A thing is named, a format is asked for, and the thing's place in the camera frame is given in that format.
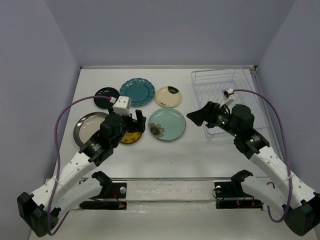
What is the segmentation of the yellow amber plate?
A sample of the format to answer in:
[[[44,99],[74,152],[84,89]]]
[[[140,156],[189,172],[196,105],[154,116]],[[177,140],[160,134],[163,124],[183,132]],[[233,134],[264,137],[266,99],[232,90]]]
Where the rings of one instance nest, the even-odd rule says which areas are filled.
[[[142,132],[127,132],[122,138],[121,143],[125,145],[134,144],[142,137],[142,135]]]

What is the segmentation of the light blue flower plate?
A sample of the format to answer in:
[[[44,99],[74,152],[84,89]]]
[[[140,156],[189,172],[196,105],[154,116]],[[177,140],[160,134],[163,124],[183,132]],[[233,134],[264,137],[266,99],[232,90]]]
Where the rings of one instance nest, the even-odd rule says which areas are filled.
[[[148,129],[155,138],[170,142],[183,135],[186,129],[186,120],[174,108],[160,108],[150,116]]]

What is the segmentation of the teal scalloped plate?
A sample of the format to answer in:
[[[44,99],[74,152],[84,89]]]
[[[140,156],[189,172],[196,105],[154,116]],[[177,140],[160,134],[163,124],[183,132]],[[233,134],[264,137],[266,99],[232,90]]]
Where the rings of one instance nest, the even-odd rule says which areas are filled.
[[[120,96],[129,97],[132,107],[144,106],[151,102],[155,96],[155,87],[145,78],[132,78],[120,88]]]

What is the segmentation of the cream and black plate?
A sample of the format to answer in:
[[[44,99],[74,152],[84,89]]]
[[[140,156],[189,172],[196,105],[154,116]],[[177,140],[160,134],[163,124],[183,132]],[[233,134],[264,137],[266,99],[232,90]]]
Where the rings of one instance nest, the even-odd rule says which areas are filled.
[[[182,102],[182,94],[173,86],[164,86],[155,93],[155,100],[164,108],[174,108]]]

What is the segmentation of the small black plate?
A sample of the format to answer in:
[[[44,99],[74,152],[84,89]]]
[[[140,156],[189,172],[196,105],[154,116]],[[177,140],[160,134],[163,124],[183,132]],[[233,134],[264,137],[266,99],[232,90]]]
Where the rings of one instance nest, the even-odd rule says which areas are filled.
[[[101,109],[111,109],[114,105],[108,98],[115,98],[116,100],[119,98],[120,93],[117,89],[113,87],[104,87],[98,90],[95,96],[103,96],[103,98],[98,97],[94,98],[94,104]]]

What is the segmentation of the silver grey plate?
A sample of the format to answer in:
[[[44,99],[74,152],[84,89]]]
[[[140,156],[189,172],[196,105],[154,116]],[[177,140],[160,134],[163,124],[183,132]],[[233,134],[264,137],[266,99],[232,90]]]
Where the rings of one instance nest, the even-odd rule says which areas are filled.
[[[74,142],[82,147],[100,129],[100,124],[107,116],[105,112],[92,112],[83,116],[74,126]]]

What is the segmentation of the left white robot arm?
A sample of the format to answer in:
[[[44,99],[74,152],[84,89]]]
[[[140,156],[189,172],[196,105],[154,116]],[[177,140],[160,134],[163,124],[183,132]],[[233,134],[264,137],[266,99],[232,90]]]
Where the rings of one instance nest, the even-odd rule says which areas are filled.
[[[17,198],[20,217],[37,237],[54,235],[68,212],[83,201],[95,196],[104,198],[112,190],[112,180],[102,171],[92,174],[82,185],[76,185],[87,173],[102,164],[120,144],[126,133],[143,133],[146,117],[135,111],[136,119],[126,115],[108,114],[96,131],[84,143],[64,168],[57,168],[56,176],[31,193]]]

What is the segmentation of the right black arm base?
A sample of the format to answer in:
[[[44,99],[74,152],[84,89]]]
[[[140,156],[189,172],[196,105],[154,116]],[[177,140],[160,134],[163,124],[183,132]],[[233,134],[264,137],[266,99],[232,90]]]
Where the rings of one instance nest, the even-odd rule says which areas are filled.
[[[232,181],[214,183],[212,196],[218,210],[263,209],[263,202],[237,188]]]

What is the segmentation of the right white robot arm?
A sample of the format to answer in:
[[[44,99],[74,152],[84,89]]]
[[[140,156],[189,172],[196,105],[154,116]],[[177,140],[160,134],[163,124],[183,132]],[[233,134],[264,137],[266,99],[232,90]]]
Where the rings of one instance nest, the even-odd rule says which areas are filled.
[[[304,236],[320,223],[320,194],[306,185],[281,160],[270,143],[254,129],[255,117],[249,107],[236,104],[232,109],[209,101],[202,109],[187,115],[195,125],[218,127],[234,137],[236,149],[259,167],[274,186],[263,185],[247,170],[232,176],[230,190],[235,196],[244,193],[258,198],[283,214],[287,227]]]

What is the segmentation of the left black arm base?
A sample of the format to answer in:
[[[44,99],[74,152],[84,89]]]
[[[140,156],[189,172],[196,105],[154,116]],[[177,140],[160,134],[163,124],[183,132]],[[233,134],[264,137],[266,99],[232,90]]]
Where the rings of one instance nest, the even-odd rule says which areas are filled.
[[[127,209],[127,183],[113,182],[112,188],[102,190],[94,196],[79,204],[82,210],[126,210]]]

